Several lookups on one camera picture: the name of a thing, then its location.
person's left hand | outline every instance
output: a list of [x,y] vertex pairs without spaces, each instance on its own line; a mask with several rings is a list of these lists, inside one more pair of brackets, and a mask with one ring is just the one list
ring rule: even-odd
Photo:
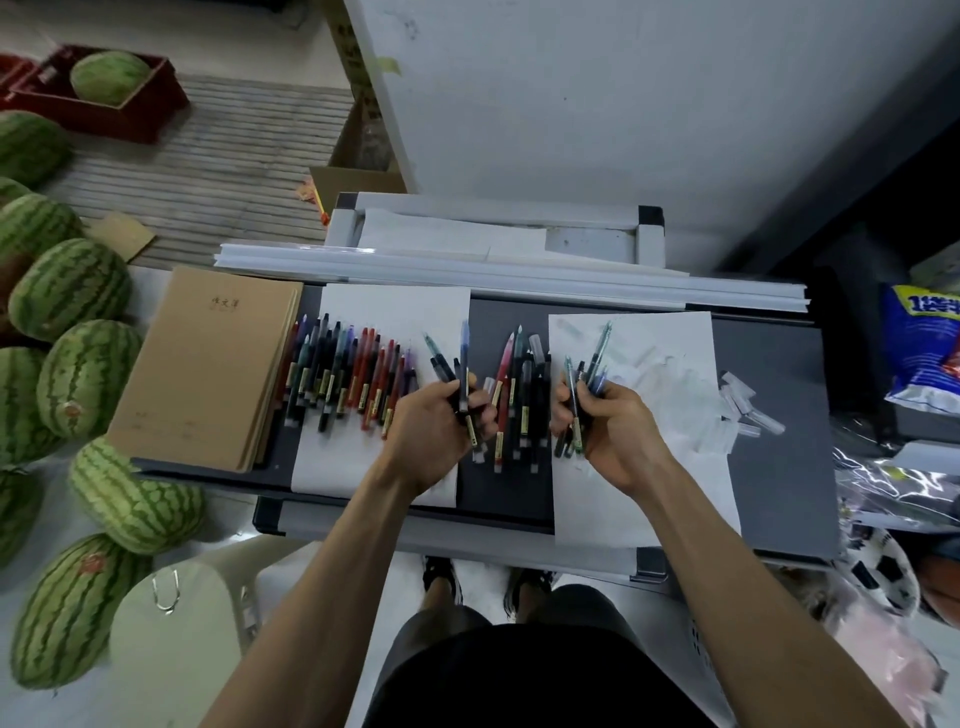
[[[381,457],[392,477],[410,491],[411,499],[433,486],[453,470],[470,451],[467,428],[458,422],[446,400],[460,388],[458,380],[434,382],[396,404],[394,420]],[[489,440],[496,434],[496,410],[490,395],[476,390],[469,396],[470,409],[483,407],[479,422],[474,420],[477,438]]]

person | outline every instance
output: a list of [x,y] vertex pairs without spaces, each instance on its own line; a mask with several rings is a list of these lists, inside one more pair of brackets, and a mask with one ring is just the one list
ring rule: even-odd
[[[594,418],[587,458],[656,530],[738,725],[902,726],[867,675],[712,507],[640,397],[608,383],[596,399],[577,386]],[[466,430],[446,401],[457,387],[438,382],[399,402],[382,453],[203,728],[345,724],[407,509],[468,452]],[[569,394],[560,384],[556,399]],[[495,413],[487,395],[474,392],[470,404],[485,407],[490,437]],[[554,434],[570,419],[555,405]],[[551,579],[521,572],[508,594],[517,623],[491,626],[454,604],[446,562],[428,559],[424,581],[424,608],[401,629],[365,725],[710,725],[594,590],[571,585],[551,593]]]

gray shorts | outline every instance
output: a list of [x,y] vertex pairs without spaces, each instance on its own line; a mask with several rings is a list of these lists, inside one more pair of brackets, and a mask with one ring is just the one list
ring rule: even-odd
[[[593,587],[584,584],[568,584],[555,589],[530,615],[526,623],[571,624],[609,629],[640,647],[634,630],[616,610],[613,602]],[[394,644],[387,653],[387,659],[383,661],[383,668],[376,680],[376,690],[380,689],[394,670],[418,652],[448,637],[490,626],[491,623],[486,617],[469,607],[450,606],[417,612],[407,619],[396,633]]]

shoe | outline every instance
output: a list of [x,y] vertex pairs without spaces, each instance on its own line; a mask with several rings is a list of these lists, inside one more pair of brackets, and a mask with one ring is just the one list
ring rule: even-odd
[[556,571],[538,571],[536,569],[510,569],[507,580],[507,592],[503,595],[503,611],[510,619],[516,619],[520,610],[520,587],[530,584],[545,594],[553,591],[553,585],[560,576]]
[[464,595],[460,591],[460,582],[457,581],[457,572],[453,570],[453,562],[441,556],[423,556],[423,591],[426,592],[436,578],[446,579],[450,583],[450,593],[453,594],[453,603],[462,604]]

metal hook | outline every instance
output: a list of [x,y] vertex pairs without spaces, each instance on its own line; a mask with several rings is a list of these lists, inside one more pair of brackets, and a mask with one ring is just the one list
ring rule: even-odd
[[151,582],[153,582],[154,585],[154,604],[157,609],[162,610],[162,612],[167,615],[173,614],[173,611],[177,608],[177,602],[180,601],[180,575],[177,573],[177,570],[174,569],[174,589],[176,590],[176,594],[174,595],[174,603],[169,607],[164,607],[160,604],[160,597],[156,593],[156,574],[151,578]]

